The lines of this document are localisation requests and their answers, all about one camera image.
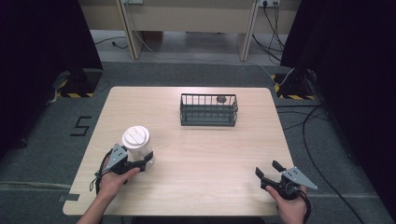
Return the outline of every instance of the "yellow black tape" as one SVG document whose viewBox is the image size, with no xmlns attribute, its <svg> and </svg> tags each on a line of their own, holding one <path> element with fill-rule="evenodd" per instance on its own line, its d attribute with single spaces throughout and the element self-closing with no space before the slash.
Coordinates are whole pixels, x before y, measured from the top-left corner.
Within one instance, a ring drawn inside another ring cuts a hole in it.
<svg viewBox="0 0 396 224">
<path fill-rule="evenodd" d="M 275 80 L 276 75 L 271 75 L 272 80 Z M 291 99 L 291 100 L 314 100 L 315 97 L 313 95 L 295 95 L 295 94 L 283 94 L 282 88 L 279 86 L 279 83 L 274 83 L 276 96 L 281 99 Z"/>
<path fill-rule="evenodd" d="M 81 98 L 81 97 L 93 97 L 93 92 L 68 92 L 66 87 L 67 80 L 62 82 L 57 96 L 58 97 L 69 97 L 69 98 Z"/>
<path fill-rule="evenodd" d="M 69 98 L 93 97 L 93 93 L 58 92 L 58 97 L 69 97 Z"/>
</svg>

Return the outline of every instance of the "white cup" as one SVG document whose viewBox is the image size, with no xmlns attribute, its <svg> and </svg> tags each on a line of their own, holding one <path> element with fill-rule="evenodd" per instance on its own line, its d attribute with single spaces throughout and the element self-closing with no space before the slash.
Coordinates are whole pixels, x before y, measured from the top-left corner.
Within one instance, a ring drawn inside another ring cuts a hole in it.
<svg viewBox="0 0 396 224">
<path fill-rule="evenodd" d="M 122 143 L 131 153 L 134 161 L 143 161 L 152 151 L 149 140 L 149 130 L 143 126 L 131 127 L 122 135 Z M 153 157 L 147 162 L 146 168 L 150 168 L 154 162 Z"/>
</svg>

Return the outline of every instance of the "wooden table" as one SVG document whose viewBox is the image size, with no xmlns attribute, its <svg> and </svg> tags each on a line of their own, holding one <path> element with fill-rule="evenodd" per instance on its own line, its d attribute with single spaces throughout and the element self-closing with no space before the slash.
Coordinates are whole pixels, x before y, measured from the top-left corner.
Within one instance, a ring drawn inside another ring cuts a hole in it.
<svg viewBox="0 0 396 224">
<path fill-rule="evenodd" d="M 181 93 L 236 94 L 234 127 L 181 126 Z M 151 135 L 155 164 L 122 187 L 107 208 L 117 216 L 271 216 L 271 196 L 255 168 L 280 179 L 277 160 L 291 168 L 288 145 L 272 95 L 264 88 L 115 87 L 111 90 L 78 169 L 64 213 L 82 215 L 95 197 L 89 191 L 105 154 L 125 130 L 142 125 Z"/>
</svg>

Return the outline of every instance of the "wall socket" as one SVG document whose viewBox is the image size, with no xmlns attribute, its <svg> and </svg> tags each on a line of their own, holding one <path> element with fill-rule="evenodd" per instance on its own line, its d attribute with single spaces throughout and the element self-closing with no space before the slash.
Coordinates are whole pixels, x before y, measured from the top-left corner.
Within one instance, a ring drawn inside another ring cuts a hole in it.
<svg viewBox="0 0 396 224">
<path fill-rule="evenodd" d="M 280 0 L 265 0 L 267 1 L 267 7 L 275 7 L 275 3 L 279 6 Z M 259 7 L 262 7 L 264 0 L 259 0 Z"/>
<path fill-rule="evenodd" d="M 143 5 L 143 0 L 123 0 L 126 5 Z"/>
</svg>

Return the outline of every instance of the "wire basket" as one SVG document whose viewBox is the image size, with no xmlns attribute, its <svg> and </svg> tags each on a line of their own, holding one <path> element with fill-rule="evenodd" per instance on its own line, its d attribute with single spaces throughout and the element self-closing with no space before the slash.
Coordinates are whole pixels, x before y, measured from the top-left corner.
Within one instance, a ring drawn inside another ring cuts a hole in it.
<svg viewBox="0 0 396 224">
<path fill-rule="evenodd" d="M 235 94 L 181 94 L 182 126 L 235 126 L 236 112 Z"/>
</svg>

